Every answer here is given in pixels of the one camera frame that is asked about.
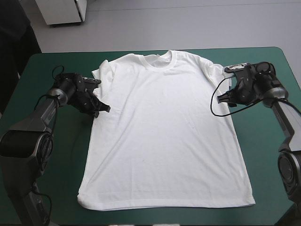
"gray floor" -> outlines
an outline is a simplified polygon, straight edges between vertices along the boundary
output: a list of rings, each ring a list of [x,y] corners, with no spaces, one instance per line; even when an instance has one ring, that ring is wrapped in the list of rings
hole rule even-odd
[[[20,2],[43,52],[277,46],[301,84],[301,1],[88,0],[85,23],[56,28]]]

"t-shirt sleeve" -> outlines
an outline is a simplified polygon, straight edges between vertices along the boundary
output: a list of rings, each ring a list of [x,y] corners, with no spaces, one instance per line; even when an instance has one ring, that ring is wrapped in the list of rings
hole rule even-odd
[[[102,81],[100,87],[96,89],[98,94],[97,97],[101,99],[108,93],[114,78],[114,73],[109,61],[103,61],[99,66],[99,69],[92,71],[92,74],[94,78]]]
[[[202,69],[205,76],[213,83],[215,87],[224,79],[222,74],[223,66],[219,64],[214,64],[212,61],[199,57],[200,68]],[[219,87],[218,91],[220,94],[225,93],[229,90],[231,86],[231,80],[225,80]]]

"white cabinet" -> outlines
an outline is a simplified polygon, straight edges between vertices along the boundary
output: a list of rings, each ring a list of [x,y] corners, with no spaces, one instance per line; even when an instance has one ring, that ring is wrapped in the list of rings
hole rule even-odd
[[[46,24],[83,22],[87,0],[36,0]]]

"t-shirt neckline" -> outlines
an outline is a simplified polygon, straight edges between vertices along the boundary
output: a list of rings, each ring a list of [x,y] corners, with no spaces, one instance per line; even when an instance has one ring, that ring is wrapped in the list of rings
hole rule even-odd
[[[176,52],[174,50],[169,50],[167,51],[165,54],[161,55],[160,57],[166,57],[167,55],[171,54],[171,61],[169,62],[168,65],[166,65],[165,67],[154,67],[152,66],[150,63],[148,63],[145,59],[144,55],[139,55],[139,60],[140,62],[146,67],[146,69],[152,70],[152,71],[166,71],[170,68],[172,68],[175,65],[176,62]]]

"dark object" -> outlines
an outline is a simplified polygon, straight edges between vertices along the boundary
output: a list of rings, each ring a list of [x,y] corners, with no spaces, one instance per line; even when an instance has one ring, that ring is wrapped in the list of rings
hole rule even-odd
[[[99,111],[110,111],[93,94],[100,80],[83,78],[76,73],[55,77],[46,100],[27,118],[13,125],[0,141],[0,163],[4,186],[24,226],[55,225],[50,222],[51,199],[40,193],[36,179],[44,174],[53,150],[53,131],[59,106],[70,104],[94,117]],[[49,124],[55,115],[52,129]],[[46,211],[41,195],[49,198]]]
[[[301,112],[287,100],[288,92],[277,79],[273,64],[247,63],[238,68],[226,67],[225,72],[234,73],[237,84],[217,97],[219,103],[250,107],[262,101],[264,106],[272,108],[279,121],[285,140],[279,149],[278,169],[287,196],[294,205],[275,225],[301,225]]]
[[[0,0],[0,112],[3,113],[29,58],[40,53],[36,36],[18,0]]]

